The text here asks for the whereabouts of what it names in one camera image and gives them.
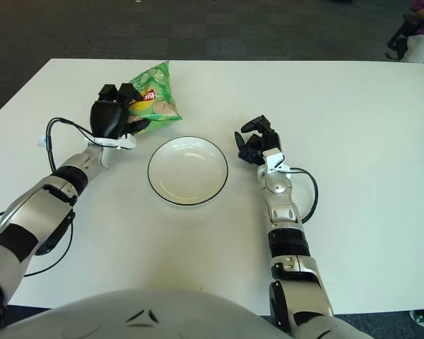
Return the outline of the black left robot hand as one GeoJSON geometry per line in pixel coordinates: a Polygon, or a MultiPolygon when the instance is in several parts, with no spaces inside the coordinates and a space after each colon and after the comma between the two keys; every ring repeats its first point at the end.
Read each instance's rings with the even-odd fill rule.
{"type": "Polygon", "coordinates": [[[142,101],[143,96],[130,83],[121,84],[119,89],[113,84],[105,84],[90,111],[93,136],[118,139],[125,134],[135,134],[146,129],[150,121],[130,113],[130,107],[142,101]]]}

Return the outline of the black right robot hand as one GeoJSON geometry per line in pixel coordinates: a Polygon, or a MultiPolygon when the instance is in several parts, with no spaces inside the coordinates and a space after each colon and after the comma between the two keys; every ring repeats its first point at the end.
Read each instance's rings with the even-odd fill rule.
{"type": "Polygon", "coordinates": [[[279,135],[271,128],[271,123],[264,116],[254,118],[247,122],[240,132],[235,132],[235,142],[238,148],[238,157],[252,165],[263,165],[263,152],[272,148],[281,150],[279,135]],[[241,133],[253,133],[247,141],[244,141],[241,133]]]}

